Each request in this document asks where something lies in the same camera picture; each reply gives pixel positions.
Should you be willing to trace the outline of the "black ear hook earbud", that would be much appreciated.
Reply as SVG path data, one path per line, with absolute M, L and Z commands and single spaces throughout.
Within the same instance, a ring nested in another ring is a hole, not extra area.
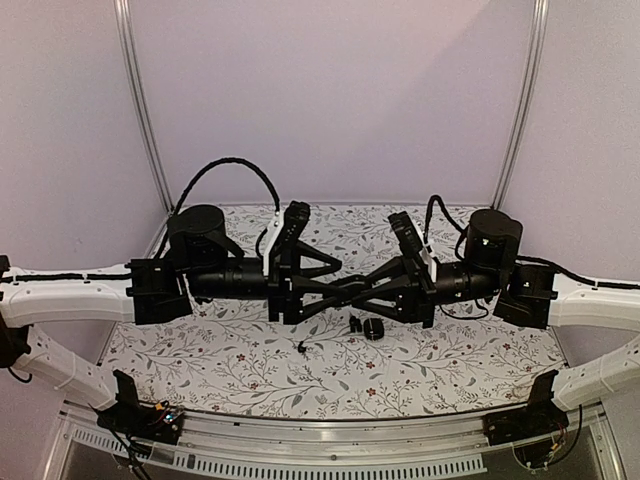
M 361 333 L 363 331 L 362 322 L 356 316 L 349 318 L 349 329 L 351 333 Z

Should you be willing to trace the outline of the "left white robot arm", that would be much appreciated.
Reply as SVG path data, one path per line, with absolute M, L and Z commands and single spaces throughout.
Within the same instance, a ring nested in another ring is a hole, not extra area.
M 292 202 L 276 211 L 267 244 L 250 257 L 226 232 L 222 210 L 196 205 L 172 215 L 152 258 L 76 272 L 37 273 L 1 258 L 1 366 L 48 381 L 111 419 L 128 434 L 148 426 L 134 380 L 108 373 L 55 344 L 39 324 L 105 321 L 155 325 L 186 317 L 194 302 L 264 300 L 269 318 L 298 324 L 349 303 L 365 287 L 361 276 L 320 282 L 340 260 L 301 241 L 309 206 Z

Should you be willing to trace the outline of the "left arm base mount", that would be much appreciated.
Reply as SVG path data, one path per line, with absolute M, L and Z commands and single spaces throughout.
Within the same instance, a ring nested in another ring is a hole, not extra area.
M 96 410 L 98 425 L 134 439 L 144 439 L 177 445 L 184 425 L 184 409 L 168 401 L 143 404 L 138 397 L 134 379 L 114 370 L 115 403 Z

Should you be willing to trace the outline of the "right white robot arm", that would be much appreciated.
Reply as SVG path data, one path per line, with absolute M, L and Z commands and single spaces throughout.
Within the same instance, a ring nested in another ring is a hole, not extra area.
M 390 215 L 389 223 L 401 254 L 360 280 L 349 301 L 356 308 L 429 326 L 438 307 L 489 299 L 494 316 L 517 327 L 639 331 L 638 285 L 587 279 L 520 255 L 523 226 L 500 211 L 471 214 L 459 231 L 464 251 L 453 262 L 436 260 L 407 213 Z

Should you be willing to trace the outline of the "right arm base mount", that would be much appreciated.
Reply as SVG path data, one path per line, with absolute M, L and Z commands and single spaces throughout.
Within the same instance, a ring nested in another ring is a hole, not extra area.
M 540 442 L 514 449 L 516 460 L 531 470 L 548 467 L 566 443 L 567 413 L 552 402 L 553 381 L 558 374 L 558 370 L 551 370 L 537 376 L 524 406 L 482 418 L 483 434 L 491 446 L 544 436 Z

